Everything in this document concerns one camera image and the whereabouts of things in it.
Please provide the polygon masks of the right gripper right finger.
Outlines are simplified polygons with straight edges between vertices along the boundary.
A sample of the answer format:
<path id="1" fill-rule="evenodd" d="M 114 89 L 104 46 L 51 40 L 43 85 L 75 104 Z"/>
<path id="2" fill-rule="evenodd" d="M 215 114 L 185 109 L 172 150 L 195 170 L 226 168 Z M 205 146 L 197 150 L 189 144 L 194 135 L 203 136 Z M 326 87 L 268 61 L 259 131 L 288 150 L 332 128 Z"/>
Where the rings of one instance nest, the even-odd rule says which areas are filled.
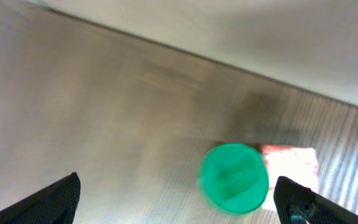
<path id="1" fill-rule="evenodd" d="M 281 224 L 358 224 L 358 215 L 285 176 L 273 193 Z"/>

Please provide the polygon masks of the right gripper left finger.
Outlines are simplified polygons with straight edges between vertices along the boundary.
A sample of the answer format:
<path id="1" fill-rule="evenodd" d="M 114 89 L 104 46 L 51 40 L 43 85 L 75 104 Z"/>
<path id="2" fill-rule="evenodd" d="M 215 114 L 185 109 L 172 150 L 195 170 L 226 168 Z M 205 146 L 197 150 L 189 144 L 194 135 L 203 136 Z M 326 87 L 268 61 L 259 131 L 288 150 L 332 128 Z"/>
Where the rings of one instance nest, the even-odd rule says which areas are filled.
<path id="1" fill-rule="evenodd" d="M 0 211 L 0 224 L 72 224 L 80 201 L 77 173 Z"/>

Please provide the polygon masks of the green lid jar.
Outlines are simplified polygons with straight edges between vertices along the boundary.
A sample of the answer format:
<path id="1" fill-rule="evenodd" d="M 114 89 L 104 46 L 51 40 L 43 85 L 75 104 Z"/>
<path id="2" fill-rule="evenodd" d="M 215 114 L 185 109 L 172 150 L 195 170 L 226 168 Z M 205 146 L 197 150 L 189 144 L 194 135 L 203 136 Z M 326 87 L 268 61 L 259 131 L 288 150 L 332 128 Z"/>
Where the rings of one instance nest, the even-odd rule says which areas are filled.
<path id="1" fill-rule="evenodd" d="M 245 144 L 212 147 L 203 157 L 198 186 L 217 209 L 243 215 L 258 209 L 269 191 L 269 175 L 259 151 Z"/>

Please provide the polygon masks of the small red box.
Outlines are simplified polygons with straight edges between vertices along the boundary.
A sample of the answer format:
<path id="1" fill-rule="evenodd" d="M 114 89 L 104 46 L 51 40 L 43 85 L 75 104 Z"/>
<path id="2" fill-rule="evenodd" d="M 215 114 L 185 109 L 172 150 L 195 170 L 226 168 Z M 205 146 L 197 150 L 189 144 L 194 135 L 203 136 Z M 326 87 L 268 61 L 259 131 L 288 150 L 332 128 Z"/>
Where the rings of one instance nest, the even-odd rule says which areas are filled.
<path id="1" fill-rule="evenodd" d="M 269 190 L 262 208 L 276 211 L 273 192 L 280 176 L 288 177 L 314 192 L 319 191 L 319 165 L 312 147 L 261 144 L 259 150 L 269 179 Z"/>

